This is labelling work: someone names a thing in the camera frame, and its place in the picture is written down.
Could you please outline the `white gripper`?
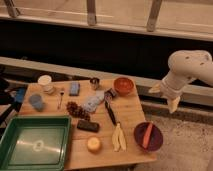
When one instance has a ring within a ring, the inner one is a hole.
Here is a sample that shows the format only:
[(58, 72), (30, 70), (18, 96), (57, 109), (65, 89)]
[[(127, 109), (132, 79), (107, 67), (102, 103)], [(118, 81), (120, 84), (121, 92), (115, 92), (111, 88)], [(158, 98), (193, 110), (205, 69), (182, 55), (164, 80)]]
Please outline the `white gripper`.
[(190, 78), (178, 76), (176, 74), (167, 74), (161, 83), (157, 83), (148, 90), (148, 93), (159, 93), (168, 98), (167, 105), (170, 113), (174, 113), (180, 102), (179, 96), (182, 95), (183, 88), (191, 82)]

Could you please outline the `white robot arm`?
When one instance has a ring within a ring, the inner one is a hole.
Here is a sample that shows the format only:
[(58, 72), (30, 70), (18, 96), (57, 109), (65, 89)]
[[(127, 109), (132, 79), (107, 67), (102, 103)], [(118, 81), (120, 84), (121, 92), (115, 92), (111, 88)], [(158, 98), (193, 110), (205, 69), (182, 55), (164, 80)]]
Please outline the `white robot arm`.
[(205, 50), (178, 50), (168, 59), (169, 72), (149, 93), (161, 93), (170, 113), (179, 105), (183, 88), (198, 79), (213, 86), (213, 58)]

